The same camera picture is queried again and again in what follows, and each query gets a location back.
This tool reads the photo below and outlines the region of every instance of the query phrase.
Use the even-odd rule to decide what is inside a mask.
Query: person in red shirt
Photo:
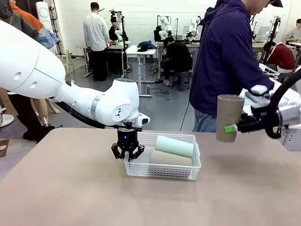
[[[267,51],[270,46],[270,56],[267,60],[269,68],[277,70],[279,73],[290,73],[295,68],[295,58],[292,51],[281,43],[267,42],[263,49]]]

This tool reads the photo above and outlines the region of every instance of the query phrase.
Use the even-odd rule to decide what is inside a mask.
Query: beige cup
[[[245,99],[236,95],[218,96],[216,139],[226,143],[235,141],[237,133],[226,133],[225,126],[239,123],[244,103]]]

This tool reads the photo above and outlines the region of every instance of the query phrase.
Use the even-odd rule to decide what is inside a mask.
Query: black hair
[[[115,23],[115,22],[117,22],[116,17],[111,16],[111,23]]]
[[[91,2],[92,10],[99,10],[99,4],[97,2]]]
[[[206,12],[210,11],[211,9],[214,9],[214,8],[212,8],[212,7],[209,7],[209,8],[206,10]]]
[[[269,49],[271,49],[271,46],[275,46],[276,43],[274,43],[273,41],[268,41],[267,43],[265,43],[263,50],[265,52],[267,52]]]
[[[167,37],[167,38],[165,38],[164,41],[163,41],[164,48],[167,47],[167,45],[168,45],[169,42],[174,42],[174,38],[173,37]]]

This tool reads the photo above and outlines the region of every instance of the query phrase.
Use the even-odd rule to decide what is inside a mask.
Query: perforated basket
[[[156,146],[158,135],[181,140],[194,145],[192,166],[178,166],[165,164],[150,164],[151,152]],[[145,146],[144,152],[138,159],[128,162],[128,153],[124,159],[127,174],[141,177],[160,177],[177,179],[197,179],[201,167],[200,152],[194,135],[162,134],[162,133],[138,133],[138,141]]]

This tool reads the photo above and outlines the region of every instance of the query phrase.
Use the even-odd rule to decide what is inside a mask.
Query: purple hoodie
[[[254,56],[250,15],[241,0],[218,0],[205,22],[190,90],[196,110],[216,115],[220,94],[239,95],[257,84],[273,89]]]

